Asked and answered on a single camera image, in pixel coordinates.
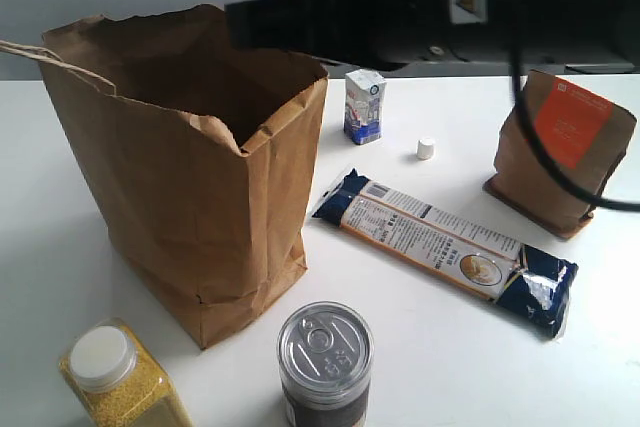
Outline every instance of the white table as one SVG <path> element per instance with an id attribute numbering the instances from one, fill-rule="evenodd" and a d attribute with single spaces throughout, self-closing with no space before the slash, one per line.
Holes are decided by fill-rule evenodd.
<path id="1" fill-rule="evenodd" d="M 640 114 L 640 77 L 572 80 Z M 640 215 L 600 210 L 563 243 L 483 193 L 511 108 L 507 79 L 393 80 L 383 138 L 361 147 L 342 133 L 344 85 L 332 81 L 311 198 L 350 163 L 578 262 L 558 342 L 542 342 L 500 309 L 309 221 L 309 272 L 245 331 L 200 352 L 109 245 L 43 85 L 3 82 L 0 99 L 3 426 L 88 426 L 57 358 L 74 336 L 120 316 L 168 370 L 197 426 L 284 427 L 276 335 L 291 312 L 317 300 L 349 304 L 373 330 L 368 427 L 640 425 Z M 437 154 L 417 162 L 424 135 L 437 139 Z M 639 137 L 610 196 L 640 199 Z"/>

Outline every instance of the paper bag handle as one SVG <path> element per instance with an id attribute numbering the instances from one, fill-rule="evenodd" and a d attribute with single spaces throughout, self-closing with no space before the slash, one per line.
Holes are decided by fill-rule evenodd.
<path id="1" fill-rule="evenodd" d="M 69 64 L 68 62 L 63 61 L 58 54 L 50 49 L 47 49 L 46 47 L 14 44 L 13 42 L 0 40 L 0 52 L 6 52 L 7 54 L 14 54 L 20 57 L 25 57 L 27 59 L 37 60 L 38 62 L 44 62 L 45 64 L 56 65 L 62 69 L 91 77 L 92 79 L 96 79 L 99 82 L 111 87 L 114 94 L 116 92 L 116 86 L 110 80 L 105 79 L 95 72 L 91 72 L 90 70 L 83 69 L 82 67 L 78 67 L 77 65 Z"/>

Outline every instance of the white bottle cap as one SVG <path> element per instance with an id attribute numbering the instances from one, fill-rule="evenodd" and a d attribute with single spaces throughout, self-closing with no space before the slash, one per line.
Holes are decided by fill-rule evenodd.
<path id="1" fill-rule="evenodd" d="M 136 366 L 136 348 L 122 330 L 109 325 L 84 334 L 71 349 L 69 369 L 82 390 L 107 392 Z"/>
<path id="2" fill-rule="evenodd" d="M 416 156 L 420 160 L 429 160 L 433 157 L 433 154 L 436 151 L 436 141 L 429 138 L 423 137 L 418 141 L 418 151 L 416 152 Z"/>

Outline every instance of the orange label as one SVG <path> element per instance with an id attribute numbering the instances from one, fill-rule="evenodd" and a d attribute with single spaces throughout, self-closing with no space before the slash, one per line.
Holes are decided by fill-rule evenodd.
<path id="1" fill-rule="evenodd" d="M 575 169 L 613 111 L 613 103 L 561 79 L 540 108 L 535 128 L 549 155 Z"/>

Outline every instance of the milk carton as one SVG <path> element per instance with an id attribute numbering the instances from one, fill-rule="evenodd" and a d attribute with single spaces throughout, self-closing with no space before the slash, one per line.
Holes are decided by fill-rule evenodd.
<path id="1" fill-rule="evenodd" d="M 344 132 L 358 145 L 382 135 L 380 114 L 386 81 L 371 70 L 356 70 L 345 76 L 347 99 L 344 108 Z"/>

